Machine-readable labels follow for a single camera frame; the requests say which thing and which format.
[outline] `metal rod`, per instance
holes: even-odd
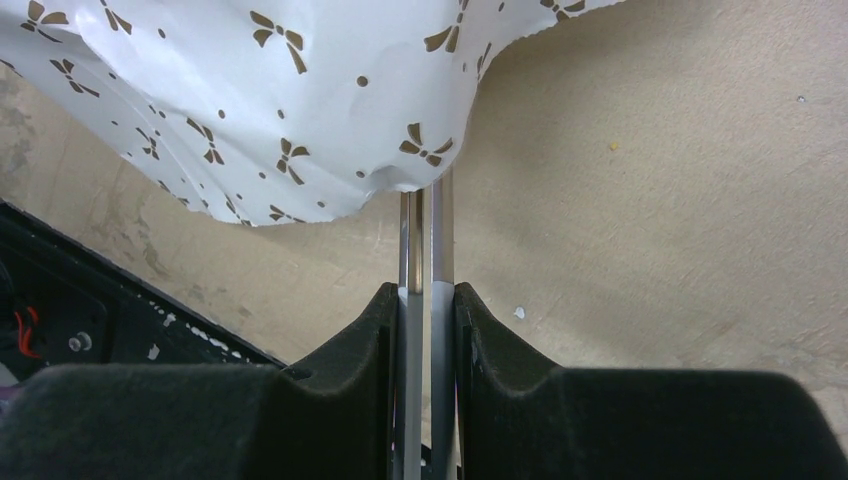
[[[456,479],[454,371],[453,170],[433,184],[430,229],[430,388],[434,480]]]
[[[424,191],[401,194],[394,480],[421,478]]]

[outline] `floor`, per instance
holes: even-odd
[[[628,0],[513,45],[457,164],[457,278],[564,365],[789,374],[848,445],[846,21]],[[0,196],[289,362],[396,277],[397,194],[219,224],[5,69]]]

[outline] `white cloth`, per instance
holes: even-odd
[[[454,161],[521,37],[618,0],[3,0],[0,58],[192,211],[352,214]]]

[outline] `silver screw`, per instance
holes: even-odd
[[[72,352],[87,352],[91,350],[91,336],[85,332],[79,332],[68,339],[68,348],[70,348]]]

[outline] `white paint spot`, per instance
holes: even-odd
[[[158,357],[158,356],[159,356],[159,346],[154,343],[153,346],[150,347],[150,351],[147,352],[147,359],[148,360],[156,360],[156,357]]]
[[[228,347],[226,343],[218,340],[217,338],[209,337],[209,343],[211,343],[213,347],[218,347],[225,352],[230,351],[230,347]]]
[[[201,330],[197,327],[191,327],[191,333],[197,335],[198,337],[200,337],[200,338],[202,338],[206,341],[209,341],[209,335],[206,335],[206,332],[204,332],[203,330]]]

